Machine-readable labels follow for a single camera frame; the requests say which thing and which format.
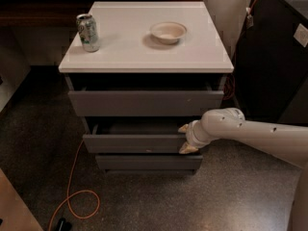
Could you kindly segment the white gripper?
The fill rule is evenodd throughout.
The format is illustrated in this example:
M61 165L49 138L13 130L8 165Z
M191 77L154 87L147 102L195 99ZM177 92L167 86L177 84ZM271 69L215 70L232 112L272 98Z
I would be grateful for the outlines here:
M179 133L186 133L187 142L181 146L180 154L190 154L208 145L213 138L203 129L200 120L194 120L190 124L184 124L178 129Z

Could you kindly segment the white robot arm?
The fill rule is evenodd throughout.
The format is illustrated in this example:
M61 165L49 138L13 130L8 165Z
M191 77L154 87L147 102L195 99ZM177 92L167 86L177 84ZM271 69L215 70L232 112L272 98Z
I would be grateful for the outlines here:
M214 109L178 129L186 141L180 154L189 154L224 139L239 141L300 167L287 231L308 229L308 128L246 120L237 108Z

